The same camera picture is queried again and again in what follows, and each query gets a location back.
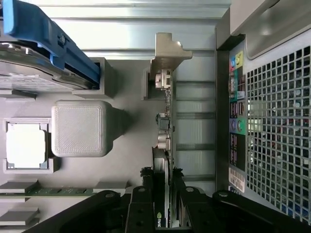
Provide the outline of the white barcode sticker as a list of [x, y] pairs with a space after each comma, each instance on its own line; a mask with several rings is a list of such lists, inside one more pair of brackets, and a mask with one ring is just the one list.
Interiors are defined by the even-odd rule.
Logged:
[[245, 178], [244, 176], [236, 171], [233, 168], [229, 168], [229, 182], [233, 184], [234, 187], [236, 187], [240, 192], [245, 192]]

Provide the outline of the grey printed parts rack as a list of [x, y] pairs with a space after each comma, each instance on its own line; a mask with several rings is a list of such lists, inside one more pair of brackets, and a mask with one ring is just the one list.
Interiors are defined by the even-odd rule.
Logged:
[[[98, 182], [140, 185], [140, 170], [152, 165], [152, 147], [157, 142], [157, 113], [165, 108], [163, 100], [142, 100], [141, 80], [150, 63], [147, 60], [109, 60], [117, 73], [117, 91], [107, 101], [131, 115], [130, 128], [114, 141], [111, 152], [101, 158], [63, 158], [61, 168], [53, 174], [35, 175], [46, 187], [94, 187]], [[76, 100], [69, 93], [44, 93], [36, 100], [0, 99], [0, 184], [19, 179], [20, 175], [4, 174], [5, 128], [3, 122], [12, 117], [50, 117], [58, 100]]]

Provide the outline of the green RAM stick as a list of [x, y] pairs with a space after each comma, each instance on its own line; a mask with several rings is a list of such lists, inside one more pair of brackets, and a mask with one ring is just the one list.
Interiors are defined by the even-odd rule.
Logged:
[[92, 196], [92, 188], [76, 187], [36, 187], [26, 193], [3, 193], [0, 197], [75, 197], [75, 196]]

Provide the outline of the rear port panel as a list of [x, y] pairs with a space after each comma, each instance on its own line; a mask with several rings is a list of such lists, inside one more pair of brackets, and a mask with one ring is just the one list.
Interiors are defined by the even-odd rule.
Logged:
[[246, 104], [245, 75], [243, 74], [243, 52], [229, 60], [229, 144], [230, 164], [245, 171], [246, 167]]

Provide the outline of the grey PC case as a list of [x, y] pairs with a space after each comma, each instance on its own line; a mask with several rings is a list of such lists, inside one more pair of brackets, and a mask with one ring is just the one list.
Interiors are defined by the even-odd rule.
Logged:
[[[245, 171], [229, 161], [229, 60], [240, 51]], [[311, 0], [232, 0], [216, 26], [216, 58], [218, 187], [311, 226]]]

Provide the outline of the silver CPU chip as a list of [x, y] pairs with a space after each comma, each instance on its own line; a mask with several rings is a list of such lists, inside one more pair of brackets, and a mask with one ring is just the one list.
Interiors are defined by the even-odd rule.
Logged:
[[39, 124], [8, 124], [6, 160], [10, 168], [39, 169], [46, 161], [46, 150], [46, 132]]

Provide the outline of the hard disk with blue caddy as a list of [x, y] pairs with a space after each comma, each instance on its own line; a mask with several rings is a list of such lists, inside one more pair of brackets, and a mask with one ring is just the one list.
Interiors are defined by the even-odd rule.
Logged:
[[0, 90], [89, 90], [100, 76], [100, 66], [38, 6], [0, 0]]

